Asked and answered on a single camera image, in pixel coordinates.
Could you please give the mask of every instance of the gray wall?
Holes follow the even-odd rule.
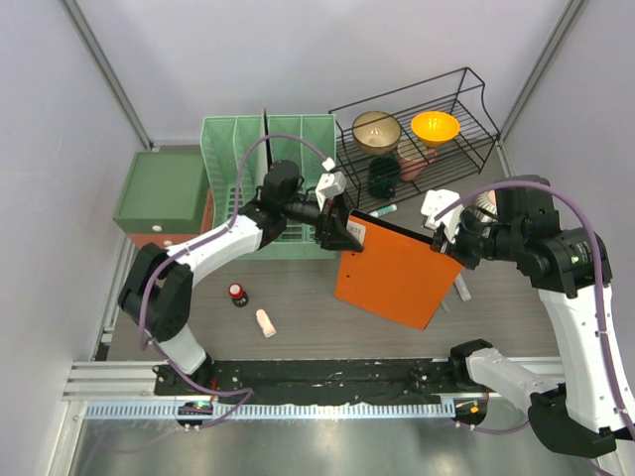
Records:
[[[635,385],[635,2],[590,1],[507,140],[588,214],[608,247],[617,340]],[[568,214],[568,226],[577,226]]]
[[[148,134],[197,143],[204,116],[323,113],[466,65],[502,122],[567,0],[78,3]]]
[[[1,2],[0,64],[0,467],[33,476],[95,343],[139,145],[58,2]]]

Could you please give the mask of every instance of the green box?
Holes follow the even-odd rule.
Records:
[[[140,152],[114,220],[126,233],[200,233],[209,184],[202,154]]]
[[[335,116],[332,114],[271,115],[267,117],[270,134],[300,136],[335,157]],[[263,116],[208,117],[203,120],[200,148],[214,197],[214,226],[224,223],[234,205],[236,171],[246,150],[264,136]],[[300,167],[304,187],[316,186],[323,172],[319,156],[299,142],[276,138],[270,141],[274,161],[291,160]],[[266,146],[262,144],[249,157],[241,180],[240,204],[250,200],[267,170]],[[335,253],[321,249],[314,240],[315,229],[289,222],[273,243],[243,257],[247,260],[322,259]]]

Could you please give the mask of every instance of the gray floor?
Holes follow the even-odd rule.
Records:
[[[512,428],[524,419],[509,403],[492,399],[483,426]],[[140,450],[175,427],[168,420],[87,421],[70,474],[594,474],[580,458],[544,448],[529,428],[497,436],[455,428],[446,418],[230,421],[200,433],[179,431]],[[103,443],[96,445],[97,438]]]
[[[447,186],[459,193],[504,178],[495,153],[480,176]],[[387,221],[421,230],[422,199],[400,203]],[[508,263],[483,262],[463,277],[472,300],[451,289],[426,330],[385,320],[333,297],[338,260],[234,261],[194,290],[190,326],[202,346],[222,359],[311,359],[338,357],[445,357],[450,347],[481,337],[508,356],[558,355],[547,314],[529,281]],[[251,301],[240,309],[227,286],[242,283]],[[265,339],[255,319],[264,308],[278,333]],[[109,360],[152,360],[137,348],[137,328],[117,321]]]

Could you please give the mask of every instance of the orange folder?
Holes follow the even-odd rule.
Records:
[[[462,266],[433,251],[432,239],[357,210],[348,228],[363,235],[364,251],[341,254],[335,297],[425,329]]]

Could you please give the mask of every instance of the pink cup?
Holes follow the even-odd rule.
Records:
[[[397,148],[397,160],[401,166],[399,178],[403,181],[414,180],[427,165],[437,159],[437,151],[427,147],[423,142],[415,143],[405,139]]]

